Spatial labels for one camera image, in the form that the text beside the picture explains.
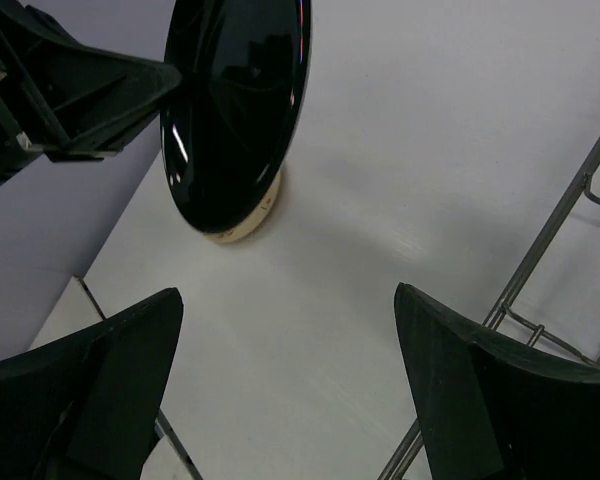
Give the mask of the beige plate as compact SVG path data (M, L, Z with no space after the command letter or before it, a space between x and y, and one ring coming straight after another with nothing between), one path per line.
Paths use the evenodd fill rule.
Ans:
M283 173L282 171L279 171L258 205L237 226L224 232L205 234L204 237L216 244L230 244L238 242L254 233L273 210L279 195L282 180Z

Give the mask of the black plate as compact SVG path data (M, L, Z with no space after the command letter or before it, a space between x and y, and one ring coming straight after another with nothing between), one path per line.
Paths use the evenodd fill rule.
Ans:
M183 76L162 109L163 165L175 206L204 234L243 222L273 185L309 75L312 4L175 3L165 56Z

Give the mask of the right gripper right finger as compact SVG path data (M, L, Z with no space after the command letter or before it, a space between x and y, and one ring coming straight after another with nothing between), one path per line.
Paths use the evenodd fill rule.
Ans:
M394 295L435 479L600 479L600 367L526 346L412 285Z

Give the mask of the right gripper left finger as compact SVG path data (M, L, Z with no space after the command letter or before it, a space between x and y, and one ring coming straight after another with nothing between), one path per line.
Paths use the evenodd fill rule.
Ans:
M0 361L0 479L137 479L184 306L164 289Z

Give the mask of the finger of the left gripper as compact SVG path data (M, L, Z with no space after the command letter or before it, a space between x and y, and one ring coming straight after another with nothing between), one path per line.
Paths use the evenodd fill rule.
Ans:
M119 154L182 81L173 65L88 47L46 12L0 1L0 187L41 156Z

